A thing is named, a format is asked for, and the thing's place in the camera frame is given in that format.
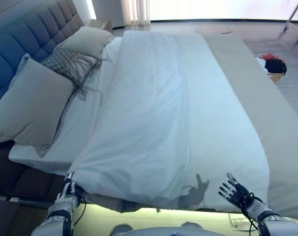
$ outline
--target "upholstered headboard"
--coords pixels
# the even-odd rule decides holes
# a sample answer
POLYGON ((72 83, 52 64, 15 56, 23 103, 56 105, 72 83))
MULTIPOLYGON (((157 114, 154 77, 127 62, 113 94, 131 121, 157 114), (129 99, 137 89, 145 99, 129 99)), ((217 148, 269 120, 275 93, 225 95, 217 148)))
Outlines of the upholstered headboard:
POLYGON ((82 25, 72 0, 58 0, 0 33, 0 99, 25 53, 34 60, 43 60, 82 25))

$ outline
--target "gray rug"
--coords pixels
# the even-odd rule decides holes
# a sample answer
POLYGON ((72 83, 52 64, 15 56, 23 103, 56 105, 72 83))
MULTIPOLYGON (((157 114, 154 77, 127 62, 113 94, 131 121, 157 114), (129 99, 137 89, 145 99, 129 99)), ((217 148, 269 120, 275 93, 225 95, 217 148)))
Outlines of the gray rug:
POLYGON ((298 116, 298 58, 291 55, 276 40, 245 39, 243 41, 256 57, 272 53, 285 61, 287 73, 281 77, 277 83, 277 87, 298 116))

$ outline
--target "gray pillow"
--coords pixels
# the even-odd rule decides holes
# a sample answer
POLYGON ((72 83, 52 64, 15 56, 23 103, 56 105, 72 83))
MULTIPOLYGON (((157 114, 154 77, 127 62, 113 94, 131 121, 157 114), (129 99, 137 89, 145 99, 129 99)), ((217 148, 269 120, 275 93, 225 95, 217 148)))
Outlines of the gray pillow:
POLYGON ((85 99, 87 90, 84 88, 86 75, 97 63, 97 59, 76 52, 55 48, 54 52, 41 61, 42 65, 71 80, 73 93, 85 99))
POLYGON ((0 100, 0 142, 45 146, 53 141, 72 82, 28 59, 0 100))
POLYGON ((82 55, 101 59, 103 48, 115 37, 108 31, 82 26, 58 47, 71 50, 82 55))

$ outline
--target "bed frame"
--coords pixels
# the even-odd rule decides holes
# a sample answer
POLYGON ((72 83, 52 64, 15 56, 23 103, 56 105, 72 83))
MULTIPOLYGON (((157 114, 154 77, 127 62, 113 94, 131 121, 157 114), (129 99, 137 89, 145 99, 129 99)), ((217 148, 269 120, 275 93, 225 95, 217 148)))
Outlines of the bed frame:
MULTIPOLYGON (((8 90, 21 57, 41 61, 76 32, 83 22, 72 0, 50 1, 0 32, 0 99, 8 90)), ((12 162, 14 142, 0 143, 0 195, 54 201, 64 177, 12 162)))

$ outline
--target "robot finger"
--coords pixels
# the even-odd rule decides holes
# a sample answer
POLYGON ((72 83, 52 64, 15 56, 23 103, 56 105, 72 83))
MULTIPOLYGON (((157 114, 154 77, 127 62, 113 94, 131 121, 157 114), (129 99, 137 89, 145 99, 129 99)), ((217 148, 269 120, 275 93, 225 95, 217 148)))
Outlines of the robot finger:
POLYGON ((220 190, 223 191, 225 194, 229 195, 230 197, 232 196, 232 194, 228 193, 227 190, 225 190, 223 187, 220 187, 220 190))
POLYGON ((229 189, 232 193, 235 193, 236 191, 232 188, 230 188, 227 184, 222 183, 223 186, 225 186, 227 189, 229 189))
POLYGON ((228 198, 227 196, 225 196, 223 193, 218 192, 218 194, 219 194, 221 197, 223 197, 225 200, 230 201, 230 198, 228 198))
POLYGON ((231 173, 227 173, 227 177, 230 180, 230 182, 229 182, 230 184, 232 184, 232 185, 237 185, 238 184, 236 178, 234 178, 234 176, 231 173))
POLYGON ((235 186, 230 180, 228 180, 228 183, 233 187, 235 186))

